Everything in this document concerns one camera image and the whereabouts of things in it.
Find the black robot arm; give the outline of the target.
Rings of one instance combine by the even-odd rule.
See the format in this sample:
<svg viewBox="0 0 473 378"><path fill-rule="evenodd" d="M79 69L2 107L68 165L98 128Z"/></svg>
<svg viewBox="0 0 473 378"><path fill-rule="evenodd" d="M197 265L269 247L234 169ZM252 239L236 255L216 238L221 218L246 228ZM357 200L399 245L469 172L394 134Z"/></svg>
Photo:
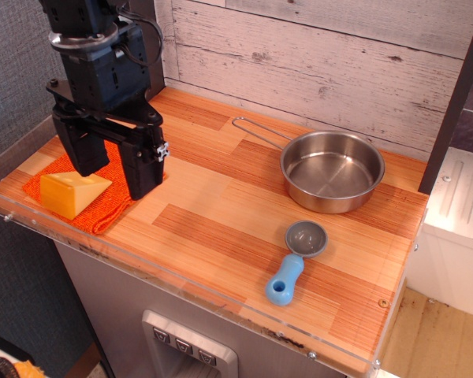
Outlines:
<svg viewBox="0 0 473 378"><path fill-rule="evenodd" d="M52 79L53 121L75 170L89 176L117 146L128 192L141 199L163 181L169 145L162 116L148 103L151 70L160 66L162 31L127 1L43 1L49 40L65 69Z"/></svg>

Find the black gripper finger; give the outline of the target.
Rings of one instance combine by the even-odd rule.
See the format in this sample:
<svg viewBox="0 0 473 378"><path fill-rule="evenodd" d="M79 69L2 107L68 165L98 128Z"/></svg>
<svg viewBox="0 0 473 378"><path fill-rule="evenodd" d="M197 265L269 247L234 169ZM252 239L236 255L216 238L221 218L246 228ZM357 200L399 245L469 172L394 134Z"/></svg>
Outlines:
<svg viewBox="0 0 473 378"><path fill-rule="evenodd" d="M79 117L62 118L56 113L53 121L61 144L80 175L89 176L109 164L104 140L90 131L88 121Z"/></svg>
<svg viewBox="0 0 473 378"><path fill-rule="evenodd" d="M132 200L139 200L163 182L169 144L159 126L132 129L118 145Z"/></svg>

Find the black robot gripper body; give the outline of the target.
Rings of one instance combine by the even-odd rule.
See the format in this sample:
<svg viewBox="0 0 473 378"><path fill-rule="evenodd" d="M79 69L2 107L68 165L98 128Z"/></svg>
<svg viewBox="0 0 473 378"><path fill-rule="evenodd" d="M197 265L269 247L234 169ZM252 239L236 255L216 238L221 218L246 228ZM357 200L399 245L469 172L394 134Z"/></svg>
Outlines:
<svg viewBox="0 0 473 378"><path fill-rule="evenodd" d="M66 26L49 40L67 76L47 87L59 135L162 135L162 116L146 100L154 62L139 24L115 19L91 31Z"/></svg>

